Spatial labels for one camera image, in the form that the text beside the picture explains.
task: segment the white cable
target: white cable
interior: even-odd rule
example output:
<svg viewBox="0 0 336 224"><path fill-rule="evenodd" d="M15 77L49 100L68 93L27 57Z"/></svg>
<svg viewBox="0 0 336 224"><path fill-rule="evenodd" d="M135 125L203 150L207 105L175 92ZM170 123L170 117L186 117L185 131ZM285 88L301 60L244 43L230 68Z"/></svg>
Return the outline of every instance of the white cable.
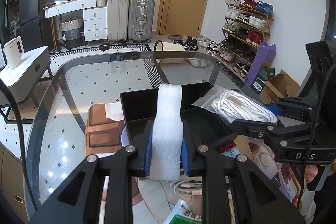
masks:
<svg viewBox="0 0 336 224"><path fill-rule="evenodd" d="M180 176L179 180L168 182L177 195L202 195L202 177Z"/></svg>
<svg viewBox="0 0 336 224"><path fill-rule="evenodd" d="M229 123L236 119L274 123L278 120L271 111L234 90L223 90L212 107Z"/></svg>

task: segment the blue sneaker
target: blue sneaker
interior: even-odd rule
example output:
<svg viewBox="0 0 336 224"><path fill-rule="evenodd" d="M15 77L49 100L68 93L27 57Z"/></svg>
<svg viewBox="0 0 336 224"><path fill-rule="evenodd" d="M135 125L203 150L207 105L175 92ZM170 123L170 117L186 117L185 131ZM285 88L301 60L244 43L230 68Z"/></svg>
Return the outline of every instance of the blue sneaker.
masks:
<svg viewBox="0 0 336 224"><path fill-rule="evenodd" d="M254 10L260 11L262 13L268 14L269 18L273 18L273 6L262 1L253 7Z"/></svg>

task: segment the white and green package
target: white and green package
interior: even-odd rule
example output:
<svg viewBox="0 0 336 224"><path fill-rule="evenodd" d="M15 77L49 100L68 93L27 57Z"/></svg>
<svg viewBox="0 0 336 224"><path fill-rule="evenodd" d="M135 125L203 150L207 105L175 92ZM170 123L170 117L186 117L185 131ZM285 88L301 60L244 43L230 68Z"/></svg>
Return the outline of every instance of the white and green package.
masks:
<svg viewBox="0 0 336 224"><path fill-rule="evenodd" d="M163 224L200 224L201 216L194 214L189 205L179 199Z"/></svg>

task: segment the blue gripper pad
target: blue gripper pad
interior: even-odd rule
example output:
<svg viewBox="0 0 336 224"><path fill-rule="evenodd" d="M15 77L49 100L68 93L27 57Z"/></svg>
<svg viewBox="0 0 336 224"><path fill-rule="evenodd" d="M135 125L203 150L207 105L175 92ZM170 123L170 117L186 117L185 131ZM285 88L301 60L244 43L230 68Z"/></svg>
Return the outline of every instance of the blue gripper pad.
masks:
<svg viewBox="0 0 336 224"><path fill-rule="evenodd" d="M152 138L153 138L153 128L151 129L151 132L150 132L150 135L147 141L146 152L145 152L144 170L145 170L146 176L149 176L149 171L150 171L151 162L152 162Z"/></svg>
<svg viewBox="0 0 336 224"><path fill-rule="evenodd" d="M279 109L276 105L265 105L265 107L269 110L269 111L271 111L271 112L273 112L273 114L276 116L276 115L280 115L281 113L282 113L282 110L281 109Z"/></svg>
<svg viewBox="0 0 336 224"><path fill-rule="evenodd" d="M190 174L189 156L188 156L187 144L184 140L184 137L182 140L182 147L181 147L181 159L182 159L183 169L186 172L186 174L189 175Z"/></svg>

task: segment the refrigerator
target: refrigerator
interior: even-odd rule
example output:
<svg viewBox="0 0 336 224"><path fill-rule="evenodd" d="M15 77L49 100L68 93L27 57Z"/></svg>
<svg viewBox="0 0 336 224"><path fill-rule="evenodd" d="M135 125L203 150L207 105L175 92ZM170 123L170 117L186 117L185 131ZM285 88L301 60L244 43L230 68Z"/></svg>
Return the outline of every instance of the refrigerator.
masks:
<svg viewBox="0 0 336 224"><path fill-rule="evenodd" d="M54 48L50 18L45 18L43 8L54 0L19 0L19 22L24 51L48 46Z"/></svg>

